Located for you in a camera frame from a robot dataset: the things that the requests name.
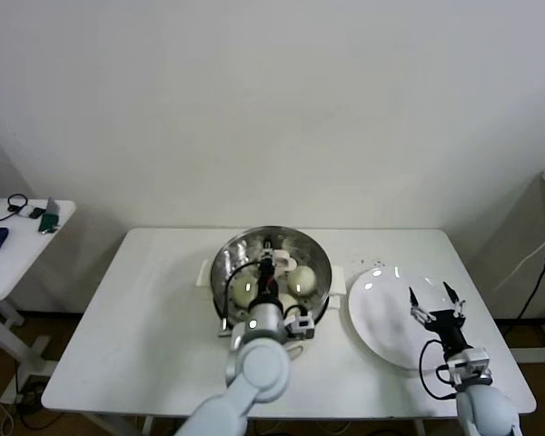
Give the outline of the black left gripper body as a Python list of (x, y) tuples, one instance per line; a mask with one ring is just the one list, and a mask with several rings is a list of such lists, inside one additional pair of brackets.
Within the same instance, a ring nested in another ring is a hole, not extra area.
[(272, 266), (260, 266), (257, 278), (256, 302), (277, 301), (279, 299), (279, 286), (274, 277), (275, 269)]

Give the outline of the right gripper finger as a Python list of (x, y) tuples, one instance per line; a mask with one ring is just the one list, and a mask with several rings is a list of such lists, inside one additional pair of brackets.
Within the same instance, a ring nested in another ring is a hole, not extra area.
[(464, 317), (463, 307), (466, 301), (461, 299), (459, 295), (456, 293), (456, 291), (447, 282), (444, 282), (443, 286), (451, 300), (453, 316), (455, 318), (463, 318)]
[(409, 291), (410, 291), (410, 304), (411, 304), (410, 313), (412, 318), (416, 320), (418, 323), (434, 322), (434, 316), (430, 312), (424, 310), (419, 305), (418, 299), (411, 287), (409, 288)]

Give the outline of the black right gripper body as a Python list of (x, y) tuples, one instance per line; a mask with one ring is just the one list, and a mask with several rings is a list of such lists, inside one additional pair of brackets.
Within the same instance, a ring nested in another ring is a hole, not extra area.
[(439, 336), (445, 352), (463, 352), (471, 347), (461, 331), (466, 321), (462, 313), (447, 309), (431, 312), (430, 316), (425, 329)]

